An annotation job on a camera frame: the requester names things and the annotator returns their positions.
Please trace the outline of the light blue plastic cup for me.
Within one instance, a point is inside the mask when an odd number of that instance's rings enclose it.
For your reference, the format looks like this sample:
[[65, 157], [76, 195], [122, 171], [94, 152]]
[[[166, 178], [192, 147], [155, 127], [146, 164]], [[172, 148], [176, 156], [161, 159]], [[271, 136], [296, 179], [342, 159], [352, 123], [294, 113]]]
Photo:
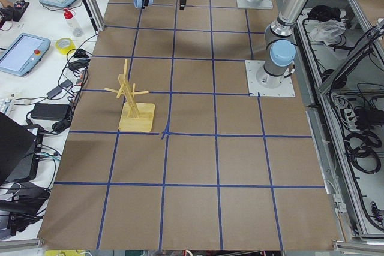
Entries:
[[134, 7], [145, 9], [148, 6], [151, 6], [154, 3], [154, 0], [133, 0], [134, 1]]

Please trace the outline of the wooden cup rack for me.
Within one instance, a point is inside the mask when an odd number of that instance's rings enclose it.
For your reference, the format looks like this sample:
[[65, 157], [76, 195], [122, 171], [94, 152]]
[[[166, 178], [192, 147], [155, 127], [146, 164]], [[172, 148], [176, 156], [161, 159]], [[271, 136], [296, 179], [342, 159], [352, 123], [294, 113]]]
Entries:
[[135, 100], [136, 95], [148, 94], [149, 91], [136, 91], [136, 84], [131, 86], [128, 82], [127, 70], [128, 60], [126, 59], [123, 73], [118, 75], [119, 89], [104, 88], [105, 91], [115, 93], [117, 98], [121, 95], [125, 98], [118, 129], [122, 132], [151, 132], [155, 104], [140, 103]]

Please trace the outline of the red capped squeeze bottle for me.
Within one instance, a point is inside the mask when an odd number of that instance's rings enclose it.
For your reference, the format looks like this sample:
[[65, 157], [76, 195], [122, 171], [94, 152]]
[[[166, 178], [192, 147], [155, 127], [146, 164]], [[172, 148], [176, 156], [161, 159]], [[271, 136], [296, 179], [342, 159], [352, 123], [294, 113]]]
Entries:
[[75, 12], [73, 12], [71, 9], [64, 8], [64, 19], [66, 20], [67, 25], [75, 37], [80, 37], [84, 34], [83, 29], [76, 19]]

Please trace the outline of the yellow tape roll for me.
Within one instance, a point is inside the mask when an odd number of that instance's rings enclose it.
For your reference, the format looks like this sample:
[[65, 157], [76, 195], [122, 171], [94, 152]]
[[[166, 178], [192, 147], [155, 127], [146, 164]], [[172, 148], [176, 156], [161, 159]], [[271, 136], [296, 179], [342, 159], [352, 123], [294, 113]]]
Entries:
[[58, 52], [62, 55], [66, 55], [67, 53], [73, 52], [76, 48], [73, 40], [71, 38], [60, 38], [56, 41], [55, 47]]

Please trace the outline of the near teach pendant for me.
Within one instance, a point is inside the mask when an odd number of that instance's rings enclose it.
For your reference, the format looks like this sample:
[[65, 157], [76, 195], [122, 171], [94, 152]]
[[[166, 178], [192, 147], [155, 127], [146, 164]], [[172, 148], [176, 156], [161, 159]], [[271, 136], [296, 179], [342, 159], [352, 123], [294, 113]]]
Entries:
[[1, 71], [15, 76], [28, 74], [49, 50], [50, 40], [22, 33], [1, 56]]

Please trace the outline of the black power adapter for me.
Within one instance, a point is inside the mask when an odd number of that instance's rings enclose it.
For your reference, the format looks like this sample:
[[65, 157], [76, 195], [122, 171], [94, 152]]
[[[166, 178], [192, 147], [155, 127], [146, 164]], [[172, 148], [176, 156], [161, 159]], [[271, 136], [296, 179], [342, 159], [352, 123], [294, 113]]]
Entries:
[[31, 112], [31, 118], [38, 120], [62, 120], [70, 111], [68, 104], [36, 103]]

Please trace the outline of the black laptop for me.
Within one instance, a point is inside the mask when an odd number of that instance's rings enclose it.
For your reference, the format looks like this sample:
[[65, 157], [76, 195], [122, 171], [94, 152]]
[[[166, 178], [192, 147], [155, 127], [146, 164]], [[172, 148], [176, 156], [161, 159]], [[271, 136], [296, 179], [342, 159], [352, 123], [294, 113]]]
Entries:
[[1, 113], [1, 183], [35, 179], [42, 143], [43, 127], [20, 125]]

